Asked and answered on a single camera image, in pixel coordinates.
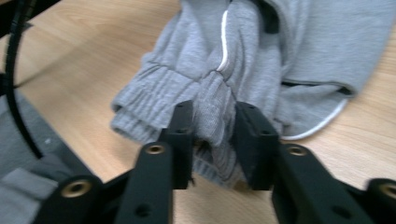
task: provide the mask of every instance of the elastic cuff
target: elastic cuff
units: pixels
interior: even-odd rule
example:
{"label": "elastic cuff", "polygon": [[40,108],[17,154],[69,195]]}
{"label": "elastic cuff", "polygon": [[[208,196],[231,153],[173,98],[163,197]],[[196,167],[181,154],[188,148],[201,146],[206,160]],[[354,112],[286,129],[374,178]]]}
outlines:
{"label": "elastic cuff", "polygon": [[145,67],[116,96],[113,129],[139,142],[152,140],[165,128],[180,102],[194,98],[199,83],[169,67],[146,63]]}

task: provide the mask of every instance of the white piping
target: white piping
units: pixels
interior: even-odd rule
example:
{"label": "white piping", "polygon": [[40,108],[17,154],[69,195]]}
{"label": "white piping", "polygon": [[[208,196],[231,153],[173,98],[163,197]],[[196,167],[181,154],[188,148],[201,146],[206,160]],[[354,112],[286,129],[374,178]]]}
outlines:
{"label": "white piping", "polygon": [[227,50],[227,38],[226,38],[226,28],[227,28],[227,14],[228,11],[226,10],[223,13],[222,20],[221,20],[221,46],[222,46],[222,60],[217,69],[218,72],[221,72],[228,66],[228,50]]}
{"label": "white piping", "polygon": [[344,99],[340,102],[340,104],[334,109],[334,111],[326,118],[324,119],[321,123],[319,123],[317,126],[312,128],[311,130],[305,132],[305,133],[300,133],[294,136],[281,136],[283,140],[299,140],[302,138],[305,138],[309,135],[312,135],[313,133],[319,131],[322,129],[324,126],[326,126],[332,119],[334,119],[346,106],[347,104],[347,99]]}

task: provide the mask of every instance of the gray fabric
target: gray fabric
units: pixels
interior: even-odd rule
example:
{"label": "gray fabric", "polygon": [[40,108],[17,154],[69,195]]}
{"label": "gray fabric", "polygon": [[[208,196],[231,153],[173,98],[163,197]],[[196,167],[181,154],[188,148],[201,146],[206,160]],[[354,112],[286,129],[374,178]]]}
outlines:
{"label": "gray fabric", "polygon": [[272,21],[260,1],[180,2],[142,69],[114,99],[111,125],[154,141],[173,106],[194,100],[196,135],[210,147],[195,151],[193,168],[225,187],[243,178],[229,143],[235,102],[257,106],[284,138],[311,134],[361,91],[396,13],[393,0],[271,0],[280,25],[267,34]]}
{"label": "gray fabric", "polygon": [[31,223],[57,182],[19,168],[0,180],[0,223]]}

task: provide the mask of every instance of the light wooden surface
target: light wooden surface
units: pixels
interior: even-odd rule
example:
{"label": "light wooden surface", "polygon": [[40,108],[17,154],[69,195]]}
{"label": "light wooden surface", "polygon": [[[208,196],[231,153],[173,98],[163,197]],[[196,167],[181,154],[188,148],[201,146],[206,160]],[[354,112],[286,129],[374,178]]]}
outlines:
{"label": "light wooden surface", "polygon": [[[109,129],[110,102],[177,11],[176,0],[63,0],[25,33],[21,91],[104,181],[131,168],[139,148]],[[396,26],[362,94],[299,143],[358,188],[373,177],[396,179],[395,86]],[[269,192],[225,190],[195,177],[196,188],[176,193],[175,223],[276,223]]]}

